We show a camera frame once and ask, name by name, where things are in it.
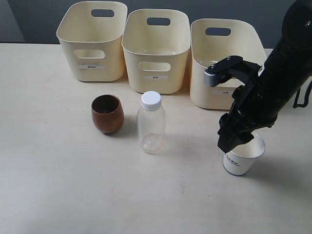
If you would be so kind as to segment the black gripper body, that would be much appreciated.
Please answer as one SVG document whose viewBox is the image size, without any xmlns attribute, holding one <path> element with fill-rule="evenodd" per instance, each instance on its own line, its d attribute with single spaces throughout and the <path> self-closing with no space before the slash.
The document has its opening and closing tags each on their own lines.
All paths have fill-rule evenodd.
<svg viewBox="0 0 312 234">
<path fill-rule="evenodd" d="M 219 120 L 221 137 L 250 137 L 256 129 L 272 127 L 278 112 L 287 102 L 283 83 L 275 80 L 270 72 L 258 75 L 256 63 L 231 62 L 221 76 L 236 77 L 244 83 L 232 94 L 234 102 L 229 113 Z"/>
</svg>

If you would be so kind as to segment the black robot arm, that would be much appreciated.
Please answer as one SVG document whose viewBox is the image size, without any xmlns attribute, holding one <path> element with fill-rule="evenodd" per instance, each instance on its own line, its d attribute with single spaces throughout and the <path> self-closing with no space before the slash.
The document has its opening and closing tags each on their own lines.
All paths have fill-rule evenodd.
<svg viewBox="0 0 312 234">
<path fill-rule="evenodd" d="M 220 82 L 235 77 L 234 102 L 221 116 L 218 147 L 225 153 L 253 139 L 252 131 L 272 127 L 278 113 L 312 75 L 312 2 L 295 1 L 285 14 L 282 37 L 262 66 L 238 56 L 211 70 Z"/>
</svg>

